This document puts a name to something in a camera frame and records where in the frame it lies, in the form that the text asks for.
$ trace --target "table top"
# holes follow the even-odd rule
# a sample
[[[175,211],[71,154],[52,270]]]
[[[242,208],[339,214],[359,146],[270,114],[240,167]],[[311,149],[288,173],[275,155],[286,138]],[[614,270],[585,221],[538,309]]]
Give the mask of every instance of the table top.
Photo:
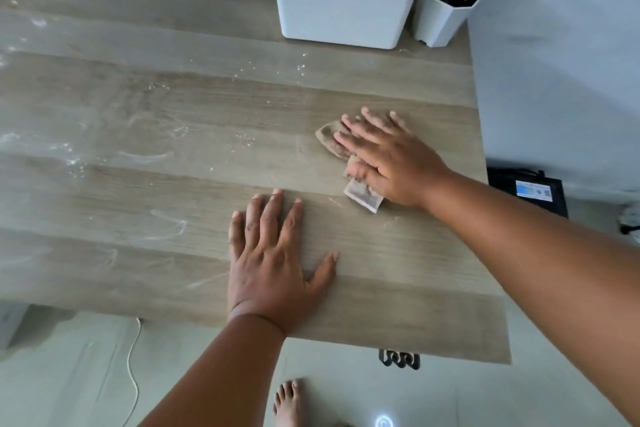
[[[466,28],[437,50],[292,41],[275,0],[0,0],[0,25],[0,299],[221,326],[231,213],[280,187],[305,200],[303,267],[342,253],[297,336],[510,361],[471,251],[348,199],[314,135],[393,109],[486,180]]]

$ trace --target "person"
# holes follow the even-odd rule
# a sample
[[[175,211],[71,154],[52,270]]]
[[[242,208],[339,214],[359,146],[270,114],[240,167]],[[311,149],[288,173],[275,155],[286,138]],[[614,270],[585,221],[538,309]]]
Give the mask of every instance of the person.
[[[476,253],[540,330],[627,420],[640,426],[640,248],[453,172],[395,113],[362,109],[335,139],[363,162],[348,173],[416,206]],[[300,268],[303,203],[279,230],[282,192],[253,197],[229,228],[228,323],[141,427],[262,425],[285,338],[329,293],[338,251]],[[303,427],[300,381],[275,396],[278,427]]]

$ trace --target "bare foot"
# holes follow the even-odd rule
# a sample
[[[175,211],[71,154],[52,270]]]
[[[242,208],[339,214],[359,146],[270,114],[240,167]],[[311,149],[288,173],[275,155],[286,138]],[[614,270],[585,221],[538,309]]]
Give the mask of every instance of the bare foot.
[[[302,381],[290,380],[281,384],[276,392],[273,413],[276,427],[305,427],[306,418],[302,405]]]

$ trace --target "white floor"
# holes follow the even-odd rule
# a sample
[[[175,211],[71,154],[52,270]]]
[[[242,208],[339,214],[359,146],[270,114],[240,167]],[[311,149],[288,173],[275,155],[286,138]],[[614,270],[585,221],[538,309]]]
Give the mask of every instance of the white floor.
[[[618,206],[571,201],[572,219],[615,230]],[[312,426],[336,421],[395,427],[628,426],[611,404],[507,299],[511,366],[421,356],[414,371],[385,367],[378,351],[289,339],[272,390],[288,378],[307,383]],[[0,426],[120,427],[135,399],[126,359],[133,319],[31,307],[0,351]],[[137,425],[217,330],[144,323],[131,359],[140,398]],[[265,425],[273,425],[268,405]],[[379,427],[391,424],[378,422]]]

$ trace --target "white plant pot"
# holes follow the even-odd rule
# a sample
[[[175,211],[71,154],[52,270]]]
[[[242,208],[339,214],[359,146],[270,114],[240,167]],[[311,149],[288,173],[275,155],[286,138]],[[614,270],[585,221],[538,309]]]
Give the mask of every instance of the white plant pot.
[[[413,37],[430,48],[446,46],[478,5],[452,7],[441,0],[418,0],[413,14]]]

